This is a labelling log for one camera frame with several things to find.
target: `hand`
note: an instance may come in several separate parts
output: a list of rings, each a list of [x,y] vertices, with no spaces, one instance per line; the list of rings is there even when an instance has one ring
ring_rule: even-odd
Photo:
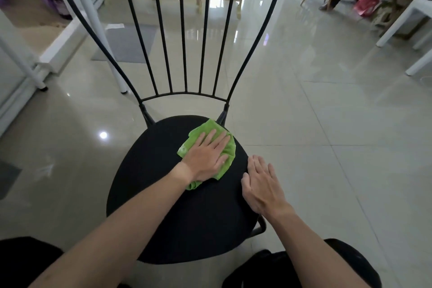
[[[228,159],[227,154],[221,153],[231,137],[224,131],[212,142],[215,134],[216,130],[210,131],[207,137],[206,133],[201,133],[180,162],[180,165],[186,165],[183,167],[190,172],[191,182],[210,179]]]
[[[247,163],[249,174],[243,174],[241,186],[243,198],[251,209],[267,219],[285,211],[294,214],[293,207],[285,200],[273,165],[267,166],[264,159],[257,155],[249,157]]]

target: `finger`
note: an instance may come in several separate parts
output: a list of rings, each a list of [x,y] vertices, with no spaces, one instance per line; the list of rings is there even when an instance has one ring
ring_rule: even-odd
[[[249,175],[256,173],[256,169],[255,169],[255,163],[254,163],[254,159],[252,158],[252,156],[249,156],[247,158],[247,172],[249,173]]]
[[[267,173],[267,174],[270,174],[269,170],[267,168],[266,161],[264,160],[264,158],[262,156],[258,156],[258,161],[260,162],[260,165],[263,168],[264,172]]]
[[[243,196],[245,196],[245,193],[248,193],[252,190],[251,188],[251,177],[246,172],[243,173],[243,177],[241,178],[241,190],[243,193]]]
[[[196,148],[196,147],[199,147],[199,145],[201,145],[201,143],[202,143],[202,141],[203,141],[203,139],[204,139],[204,137],[206,136],[206,133],[205,132],[203,132],[203,133],[201,133],[199,136],[198,136],[198,139],[197,139],[197,141],[193,144],[193,146],[192,146],[192,148]]]
[[[222,139],[224,139],[225,136],[226,136],[226,131],[219,134],[219,136],[215,140],[213,140],[213,142],[210,144],[210,147],[215,148],[222,141]]]
[[[222,151],[224,150],[226,145],[230,142],[230,140],[231,140],[231,136],[230,135],[226,136],[224,139],[222,139],[222,141],[215,148],[215,150],[218,151],[219,153],[222,153]]]
[[[213,139],[213,136],[216,134],[216,129],[213,129],[212,131],[209,132],[209,134],[207,135],[207,137],[204,139],[204,141],[202,142],[202,146],[208,146]]]
[[[257,155],[254,155],[254,156],[253,156],[253,159],[254,159],[254,164],[255,164],[256,172],[257,172],[257,173],[262,173],[262,172],[264,172],[264,170],[263,170],[263,168],[262,168],[262,166],[261,166],[261,164],[260,164],[260,161],[258,160],[258,156],[257,156]]]
[[[217,170],[217,172],[219,172],[220,168],[222,167],[222,165],[225,163],[227,159],[228,159],[227,154],[223,154],[217,159],[215,164],[215,169]]]
[[[277,180],[276,171],[271,163],[269,163],[269,173],[273,179]]]

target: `forearm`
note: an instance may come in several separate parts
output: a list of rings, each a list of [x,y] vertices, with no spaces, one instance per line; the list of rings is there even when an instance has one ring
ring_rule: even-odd
[[[291,259],[304,288],[367,288],[347,262],[293,212],[268,220]]]
[[[117,209],[30,287],[116,287],[189,183],[176,168]]]

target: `black seat cushion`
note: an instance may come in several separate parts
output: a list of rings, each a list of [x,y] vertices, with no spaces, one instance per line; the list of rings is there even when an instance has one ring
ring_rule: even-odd
[[[181,161],[177,150],[207,117],[173,116],[156,122],[133,144],[120,165],[107,215],[164,177]],[[248,156],[235,140],[235,159],[219,180],[209,179],[181,195],[138,260],[152,264],[194,261],[226,253],[249,237],[258,215],[241,195]]]

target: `right hand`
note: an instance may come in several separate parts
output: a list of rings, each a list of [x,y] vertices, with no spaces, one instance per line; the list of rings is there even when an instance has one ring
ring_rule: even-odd
[[[247,159],[247,171],[241,179],[243,198],[251,209],[265,218],[292,212],[293,207],[285,200],[285,194],[276,177],[272,164],[266,164],[261,156]]]

